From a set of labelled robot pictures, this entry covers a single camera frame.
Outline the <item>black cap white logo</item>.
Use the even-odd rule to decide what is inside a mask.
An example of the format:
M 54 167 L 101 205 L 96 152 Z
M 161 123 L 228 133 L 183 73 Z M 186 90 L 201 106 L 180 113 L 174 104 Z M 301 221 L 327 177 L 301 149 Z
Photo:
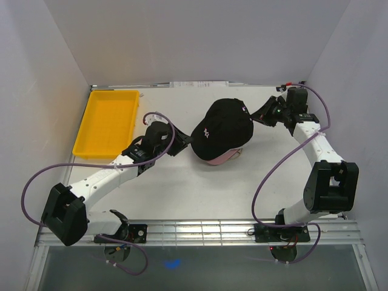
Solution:
M 191 147 L 199 159 L 210 161 L 231 149 L 243 148 L 251 140 L 253 129 L 253 120 L 242 100 L 218 99 L 193 130 Z

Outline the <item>pink cap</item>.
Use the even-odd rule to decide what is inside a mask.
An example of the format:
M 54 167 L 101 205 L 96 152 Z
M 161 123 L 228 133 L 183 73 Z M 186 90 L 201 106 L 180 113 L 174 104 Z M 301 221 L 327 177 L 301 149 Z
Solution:
M 206 161 L 207 164 L 211 166 L 219 166 L 221 164 L 224 164 L 225 162 L 229 161 L 228 159 L 237 151 L 238 149 L 231 149 L 228 152 L 225 152 L 224 154 L 220 155 L 219 157 L 212 159 L 210 161 Z

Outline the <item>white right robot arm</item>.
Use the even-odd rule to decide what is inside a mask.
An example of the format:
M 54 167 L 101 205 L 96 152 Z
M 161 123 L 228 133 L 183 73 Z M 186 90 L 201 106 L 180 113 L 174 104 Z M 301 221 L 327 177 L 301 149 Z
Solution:
M 319 119 L 309 112 L 309 93 L 316 91 L 304 84 L 287 83 L 277 87 L 279 96 L 271 96 L 255 113 L 252 119 L 262 125 L 274 127 L 281 122 L 298 147 L 283 157 L 264 177 L 269 177 L 287 159 L 303 150 L 312 167 L 303 190 L 303 197 L 294 205 L 282 209 L 271 225 L 275 236 L 289 240 L 296 227 L 304 227 L 309 222 L 328 214 L 338 214 L 352 210 L 358 184 L 359 167 L 347 162 L 328 142 L 325 131 L 331 124 L 322 126 Z

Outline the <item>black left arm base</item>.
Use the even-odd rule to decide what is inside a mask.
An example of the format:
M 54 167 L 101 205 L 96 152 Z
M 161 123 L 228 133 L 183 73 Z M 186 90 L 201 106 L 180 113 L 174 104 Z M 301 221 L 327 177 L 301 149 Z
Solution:
M 124 224 L 113 235 L 96 235 L 93 239 L 95 244 L 108 244 L 123 241 L 132 244 L 144 244 L 147 241 L 147 224 Z M 131 246 L 121 244 L 120 246 L 105 246 L 104 255 L 108 260 L 117 263 L 124 262 L 130 255 Z

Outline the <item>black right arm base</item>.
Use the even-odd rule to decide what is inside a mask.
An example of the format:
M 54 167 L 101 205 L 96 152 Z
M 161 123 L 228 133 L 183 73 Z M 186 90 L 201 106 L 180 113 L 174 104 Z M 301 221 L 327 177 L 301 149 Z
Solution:
M 269 243 L 271 255 L 275 260 L 291 263 L 297 257 L 297 244 L 310 242 L 308 228 L 290 227 L 273 228 L 254 224 L 253 228 L 247 231 L 249 236 L 254 237 L 256 243 Z

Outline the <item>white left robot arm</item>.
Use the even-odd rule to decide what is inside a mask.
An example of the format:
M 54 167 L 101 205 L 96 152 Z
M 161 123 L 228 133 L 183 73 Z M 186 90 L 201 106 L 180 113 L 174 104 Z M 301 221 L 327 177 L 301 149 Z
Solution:
M 155 165 L 163 153 L 176 156 L 192 138 L 174 125 L 152 122 L 144 135 L 135 138 L 108 167 L 65 186 L 59 183 L 50 191 L 41 220 L 65 246 L 72 246 L 85 235 L 99 235 L 115 242 L 132 241 L 128 218 L 117 210 L 101 213 L 92 207 L 123 183 L 137 178 Z

